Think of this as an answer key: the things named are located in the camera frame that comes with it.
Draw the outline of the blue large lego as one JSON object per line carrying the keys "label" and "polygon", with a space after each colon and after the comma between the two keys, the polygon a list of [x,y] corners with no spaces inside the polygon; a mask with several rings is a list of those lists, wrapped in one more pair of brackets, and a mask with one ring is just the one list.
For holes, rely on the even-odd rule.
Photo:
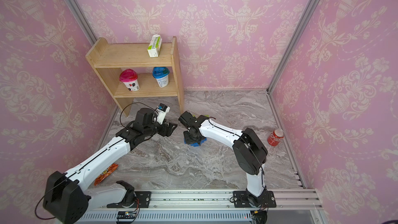
{"label": "blue large lego", "polygon": [[201,140],[200,142],[194,142],[194,143],[190,143],[190,142],[188,142],[186,139],[184,139],[184,143],[185,144],[187,144],[187,145],[190,145],[190,146],[193,146],[193,147],[199,147],[199,146],[201,146],[204,142],[206,142],[207,141],[207,138],[205,138],[205,139],[203,139],[203,140]]}

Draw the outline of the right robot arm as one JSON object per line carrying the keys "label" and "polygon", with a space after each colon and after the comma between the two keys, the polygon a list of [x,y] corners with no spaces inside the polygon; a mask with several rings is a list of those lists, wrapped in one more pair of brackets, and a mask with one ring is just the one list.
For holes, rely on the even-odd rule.
{"label": "right robot arm", "polygon": [[184,112],[178,120],[187,129],[183,132],[186,144],[200,146],[202,141],[213,139],[230,147],[239,167],[246,173],[249,203],[254,207],[265,204],[268,193],[264,181],[264,164],[268,150],[253,129],[228,128],[210,117],[195,117],[189,112]]}

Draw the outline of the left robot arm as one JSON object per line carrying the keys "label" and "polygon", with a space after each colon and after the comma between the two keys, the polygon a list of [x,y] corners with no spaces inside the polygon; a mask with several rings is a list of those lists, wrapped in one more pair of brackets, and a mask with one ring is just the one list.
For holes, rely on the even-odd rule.
{"label": "left robot arm", "polygon": [[114,162],[130,153],[139,144],[156,134],[172,135],[177,125],[166,123],[170,108],[160,104],[155,110],[141,108],[135,120],[129,122],[103,148],[77,166],[64,173],[52,173],[46,183],[42,207],[63,224],[74,224],[86,211],[110,204],[122,207],[139,206],[135,188],[119,180],[95,189],[89,187]]}

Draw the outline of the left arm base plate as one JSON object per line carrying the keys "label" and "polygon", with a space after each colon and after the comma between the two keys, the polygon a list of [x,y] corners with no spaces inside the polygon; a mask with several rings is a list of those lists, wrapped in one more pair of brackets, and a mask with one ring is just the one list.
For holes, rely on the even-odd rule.
{"label": "left arm base plate", "polygon": [[124,208],[148,208],[151,200],[151,191],[127,192],[122,201],[118,204]]}

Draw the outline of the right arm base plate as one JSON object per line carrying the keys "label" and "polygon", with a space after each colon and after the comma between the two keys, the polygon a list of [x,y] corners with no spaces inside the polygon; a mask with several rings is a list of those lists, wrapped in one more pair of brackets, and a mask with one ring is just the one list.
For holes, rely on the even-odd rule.
{"label": "right arm base plate", "polygon": [[274,193],[268,190],[264,190],[258,197],[247,190],[234,191],[230,202],[235,208],[275,208],[277,206]]}

